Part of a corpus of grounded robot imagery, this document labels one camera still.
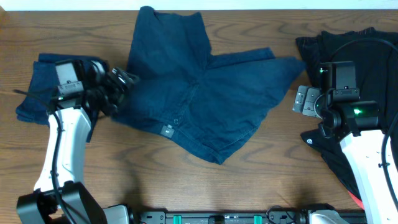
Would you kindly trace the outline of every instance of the red object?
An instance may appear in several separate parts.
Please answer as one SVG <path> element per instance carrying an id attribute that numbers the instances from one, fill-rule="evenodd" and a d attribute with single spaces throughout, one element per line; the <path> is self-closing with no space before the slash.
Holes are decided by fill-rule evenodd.
<path id="1" fill-rule="evenodd" d="M 351 194 L 351 192 L 348 192 L 349 196 L 351 196 L 351 198 L 354 200 L 354 202 L 361 207 L 363 210 L 365 210 L 365 208 L 363 207 L 363 203 L 360 199 L 358 199 L 357 197 L 355 197 L 353 194 Z"/>

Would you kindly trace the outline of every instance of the green led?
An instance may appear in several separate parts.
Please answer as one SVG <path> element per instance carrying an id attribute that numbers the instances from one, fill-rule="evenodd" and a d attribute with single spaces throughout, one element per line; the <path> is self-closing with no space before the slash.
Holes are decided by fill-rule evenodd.
<path id="1" fill-rule="evenodd" d="M 358 114 L 362 113 L 362 111 L 359 110 L 359 109 L 354 109 L 354 113 L 355 113 L 356 115 L 358 115 Z"/>

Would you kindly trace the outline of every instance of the wooden table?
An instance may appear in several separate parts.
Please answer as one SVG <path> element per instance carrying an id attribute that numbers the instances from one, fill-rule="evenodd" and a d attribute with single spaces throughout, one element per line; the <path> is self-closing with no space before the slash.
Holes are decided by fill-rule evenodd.
<path id="1" fill-rule="evenodd" d="M 295 38 L 322 30 L 374 26 L 397 32 L 397 11 L 203 11 L 213 54 L 271 46 L 278 57 L 300 57 Z M 32 63 L 41 52 L 94 55 L 125 67 L 136 11 L 8 12 L 0 29 L 0 222 L 19 223 L 16 202 L 32 192 L 49 138 L 46 126 L 16 119 Z M 325 202 L 358 209 L 348 192 L 306 146 L 300 133 L 319 120 L 292 112 L 303 74 L 246 145 L 223 165 L 196 158 L 172 141 L 110 119 L 86 145 L 85 185 L 102 207 L 127 202 L 172 210 L 265 210 Z"/>

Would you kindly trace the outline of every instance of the folded blue cloth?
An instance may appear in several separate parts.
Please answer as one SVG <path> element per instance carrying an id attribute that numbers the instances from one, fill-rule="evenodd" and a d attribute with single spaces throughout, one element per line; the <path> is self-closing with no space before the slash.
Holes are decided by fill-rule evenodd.
<path id="1" fill-rule="evenodd" d="M 127 65 L 141 81 L 114 120 L 221 164 L 257 131 L 304 68 L 292 57 L 275 59 L 269 48 L 214 56 L 200 13 L 142 7 Z"/>
<path id="2" fill-rule="evenodd" d="M 57 55 L 57 54 L 40 54 L 37 62 L 33 63 L 33 75 L 30 81 L 28 92 L 34 93 L 46 103 L 50 102 L 52 90 L 59 85 L 57 72 L 55 71 L 55 62 L 66 59 L 80 59 L 86 69 L 90 66 L 87 60 L 100 62 L 106 71 L 109 70 L 108 64 L 97 57 L 77 56 L 77 55 Z M 49 116 L 47 108 L 32 98 L 25 98 L 21 105 L 16 109 L 17 119 L 25 122 L 49 125 Z M 90 141 L 93 129 L 96 124 L 98 112 L 88 114 L 91 118 L 91 131 L 87 137 Z"/>

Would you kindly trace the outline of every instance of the white wall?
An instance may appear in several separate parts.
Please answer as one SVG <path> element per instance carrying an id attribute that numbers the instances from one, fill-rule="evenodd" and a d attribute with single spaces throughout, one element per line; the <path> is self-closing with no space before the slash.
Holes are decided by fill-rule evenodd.
<path id="1" fill-rule="evenodd" d="M 0 0 L 6 11 L 398 9 L 398 0 Z"/>

